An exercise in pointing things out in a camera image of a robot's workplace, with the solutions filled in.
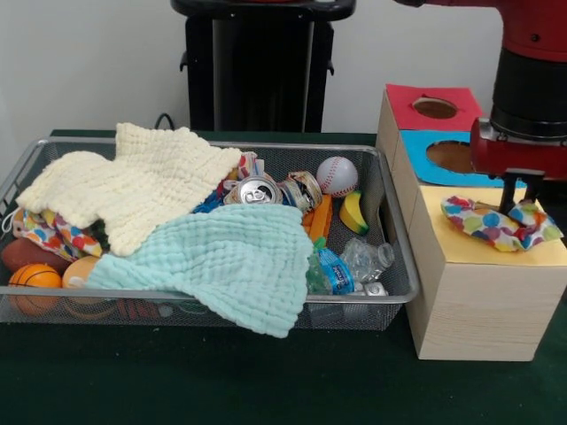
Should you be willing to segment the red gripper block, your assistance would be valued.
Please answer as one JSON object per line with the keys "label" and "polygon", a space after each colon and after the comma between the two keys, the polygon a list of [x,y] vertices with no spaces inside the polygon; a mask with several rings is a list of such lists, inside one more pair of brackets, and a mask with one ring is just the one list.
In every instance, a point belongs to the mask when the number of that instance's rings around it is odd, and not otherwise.
{"label": "red gripper block", "polygon": [[[479,174],[525,177],[525,200],[535,203],[542,177],[550,181],[566,180],[566,142],[542,142],[517,138],[497,131],[488,119],[478,118],[470,131],[471,164]],[[502,178],[500,212],[508,213],[515,205],[515,175]]]}

